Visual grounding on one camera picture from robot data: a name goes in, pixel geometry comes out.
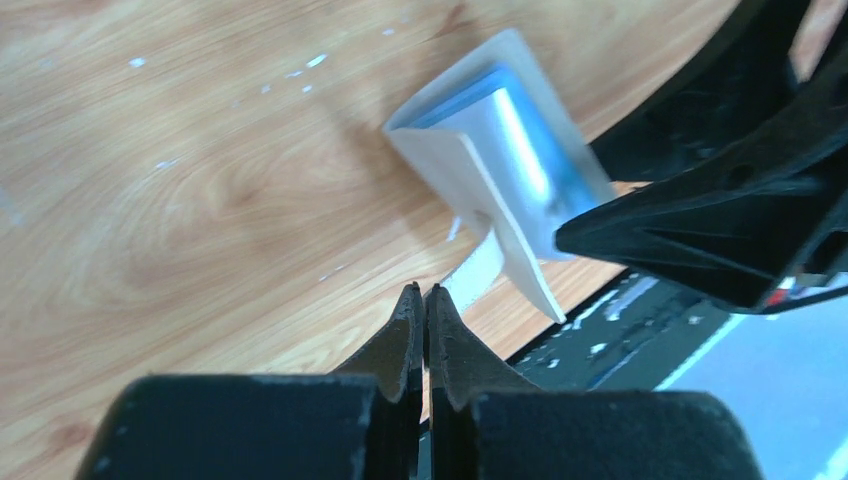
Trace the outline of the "beige card holder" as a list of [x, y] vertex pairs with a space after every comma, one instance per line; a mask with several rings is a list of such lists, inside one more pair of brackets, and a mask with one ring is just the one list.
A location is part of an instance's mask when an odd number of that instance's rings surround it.
[[468, 309], [505, 275], [563, 322], [540, 265], [566, 260], [558, 229], [616, 192], [522, 35], [503, 30], [466, 54], [383, 132], [479, 239], [442, 281], [456, 308]]

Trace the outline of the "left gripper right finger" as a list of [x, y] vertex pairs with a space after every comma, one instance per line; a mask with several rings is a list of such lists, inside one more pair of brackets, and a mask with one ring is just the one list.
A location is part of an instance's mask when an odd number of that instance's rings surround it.
[[435, 284], [424, 306], [431, 474], [434, 479], [475, 479], [480, 433], [476, 402], [492, 392], [538, 393], [540, 387], [466, 326], [445, 286]]

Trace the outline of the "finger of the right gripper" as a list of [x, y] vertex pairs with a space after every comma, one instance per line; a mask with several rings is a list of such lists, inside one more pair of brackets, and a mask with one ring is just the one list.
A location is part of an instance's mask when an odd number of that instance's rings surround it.
[[799, 272], [847, 268], [847, 54], [716, 158], [565, 223], [564, 252], [760, 312]]
[[613, 181], [670, 178], [753, 132], [796, 95], [789, 51], [807, 0], [739, 2], [703, 47], [591, 147]]

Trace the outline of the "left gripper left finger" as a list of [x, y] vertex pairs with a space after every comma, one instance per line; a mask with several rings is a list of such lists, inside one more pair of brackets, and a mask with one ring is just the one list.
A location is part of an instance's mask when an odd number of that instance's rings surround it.
[[369, 375], [379, 388], [364, 445], [365, 479], [415, 479], [423, 409], [424, 305], [404, 286], [386, 324], [332, 372]]

